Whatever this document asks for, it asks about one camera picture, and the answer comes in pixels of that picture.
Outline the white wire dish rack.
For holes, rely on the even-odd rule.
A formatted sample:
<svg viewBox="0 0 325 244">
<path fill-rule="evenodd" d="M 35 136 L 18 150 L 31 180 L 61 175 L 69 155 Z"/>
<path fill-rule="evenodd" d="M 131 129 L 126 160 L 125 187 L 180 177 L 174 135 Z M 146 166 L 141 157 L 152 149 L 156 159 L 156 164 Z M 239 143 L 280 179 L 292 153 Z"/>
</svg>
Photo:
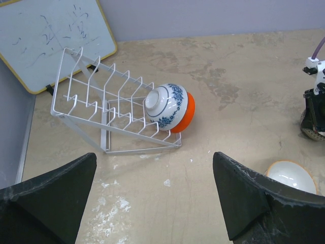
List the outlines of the white wire dish rack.
<svg viewBox="0 0 325 244">
<path fill-rule="evenodd" d="M 66 77 L 66 82 L 59 78 Z M 88 58 L 82 49 L 62 52 L 52 96 L 51 114 L 59 118 L 88 144 L 106 154 L 148 154 L 181 146 L 181 134 L 173 133 L 170 122 L 179 106 L 186 103 L 186 91 L 169 84 L 168 93 L 176 106 L 158 120 L 146 112 L 147 99 L 157 85 L 99 57 Z"/>
</svg>

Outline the beige brown ceramic bowl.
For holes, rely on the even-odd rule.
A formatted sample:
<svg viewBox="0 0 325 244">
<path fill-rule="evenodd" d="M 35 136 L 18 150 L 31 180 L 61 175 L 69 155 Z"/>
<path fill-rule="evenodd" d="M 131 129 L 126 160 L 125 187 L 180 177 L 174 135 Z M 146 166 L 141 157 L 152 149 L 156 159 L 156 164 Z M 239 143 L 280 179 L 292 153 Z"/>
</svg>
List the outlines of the beige brown ceramic bowl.
<svg viewBox="0 0 325 244">
<path fill-rule="evenodd" d="M 306 115 L 306 110 L 303 111 L 300 117 L 300 129 L 302 133 L 311 140 L 324 141 L 324 132 L 314 131 L 313 126 L 309 126 L 309 118 Z"/>
</svg>

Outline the blue patterned ceramic bowl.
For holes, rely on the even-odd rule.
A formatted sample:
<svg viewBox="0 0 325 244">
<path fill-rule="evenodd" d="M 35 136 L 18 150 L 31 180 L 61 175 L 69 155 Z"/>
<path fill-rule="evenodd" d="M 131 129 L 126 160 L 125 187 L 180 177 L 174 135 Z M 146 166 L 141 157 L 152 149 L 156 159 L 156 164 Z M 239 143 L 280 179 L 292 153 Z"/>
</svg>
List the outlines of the blue patterned ceramic bowl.
<svg viewBox="0 0 325 244">
<path fill-rule="evenodd" d="M 145 99 L 145 111 L 150 122 L 159 129 L 168 131 L 183 119 L 188 104 L 188 95 L 181 85 L 167 83 L 150 91 Z"/>
</svg>

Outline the white ceramic bowl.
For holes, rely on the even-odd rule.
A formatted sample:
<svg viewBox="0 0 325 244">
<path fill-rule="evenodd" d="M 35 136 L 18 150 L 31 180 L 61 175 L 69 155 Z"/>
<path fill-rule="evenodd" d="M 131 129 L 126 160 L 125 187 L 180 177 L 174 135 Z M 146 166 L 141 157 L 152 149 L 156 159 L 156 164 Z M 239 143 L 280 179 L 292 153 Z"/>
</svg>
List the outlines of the white ceramic bowl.
<svg viewBox="0 0 325 244">
<path fill-rule="evenodd" d="M 289 187 L 318 195 L 318 188 L 313 176 L 296 162 L 276 161 L 265 171 L 265 176 Z"/>
</svg>

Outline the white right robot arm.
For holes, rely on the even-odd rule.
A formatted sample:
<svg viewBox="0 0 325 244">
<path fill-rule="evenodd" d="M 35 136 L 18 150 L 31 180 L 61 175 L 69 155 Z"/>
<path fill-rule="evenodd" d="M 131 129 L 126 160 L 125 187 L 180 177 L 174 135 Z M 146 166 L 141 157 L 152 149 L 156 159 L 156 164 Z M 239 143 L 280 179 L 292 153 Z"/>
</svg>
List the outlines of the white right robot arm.
<svg viewBox="0 0 325 244">
<path fill-rule="evenodd" d="M 306 90 L 305 115 L 302 121 L 302 128 L 311 129 L 315 132 L 324 132 L 324 93 L 315 95 L 313 89 Z"/>
</svg>

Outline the orange plastic bowl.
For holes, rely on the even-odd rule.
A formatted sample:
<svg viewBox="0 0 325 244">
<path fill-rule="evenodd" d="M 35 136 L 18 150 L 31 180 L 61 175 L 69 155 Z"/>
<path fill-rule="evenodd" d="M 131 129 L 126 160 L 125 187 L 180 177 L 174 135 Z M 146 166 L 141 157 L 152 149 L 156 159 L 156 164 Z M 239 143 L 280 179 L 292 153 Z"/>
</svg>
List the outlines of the orange plastic bowl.
<svg viewBox="0 0 325 244">
<path fill-rule="evenodd" d="M 176 127 L 171 129 L 172 133 L 180 133 L 184 131 L 190 125 L 194 117 L 195 108 L 196 108 L 195 100 L 191 93 L 187 92 L 187 96 L 188 96 L 188 103 L 187 103 L 187 109 L 185 115 L 180 121 L 180 123 Z"/>
</svg>

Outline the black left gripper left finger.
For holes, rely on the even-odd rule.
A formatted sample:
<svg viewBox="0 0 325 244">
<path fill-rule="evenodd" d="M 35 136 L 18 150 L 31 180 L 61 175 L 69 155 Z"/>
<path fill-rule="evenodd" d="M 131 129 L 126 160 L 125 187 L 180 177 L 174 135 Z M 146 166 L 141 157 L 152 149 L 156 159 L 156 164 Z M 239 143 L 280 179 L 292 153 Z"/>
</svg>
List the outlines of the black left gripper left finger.
<svg viewBox="0 0 325 244">
<path fill-rule="evenodd" d="M 96 160 L 90 152 L 1 189 L 1 243 L 75 243 Z"/>
</svg>

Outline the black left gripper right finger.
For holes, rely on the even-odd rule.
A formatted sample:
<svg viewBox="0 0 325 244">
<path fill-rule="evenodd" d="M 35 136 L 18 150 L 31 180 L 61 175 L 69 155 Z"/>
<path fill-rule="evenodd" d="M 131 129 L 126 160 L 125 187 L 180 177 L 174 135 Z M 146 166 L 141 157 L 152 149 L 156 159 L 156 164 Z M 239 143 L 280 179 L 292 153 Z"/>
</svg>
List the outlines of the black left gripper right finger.
<svg viewBox="0 0 325 244">
<path fill-rule="evenodd" d="M 233 243 L 324 243 L 324 197 L 260 174 L 222 152 L 213 174 Z"/>
</svg>

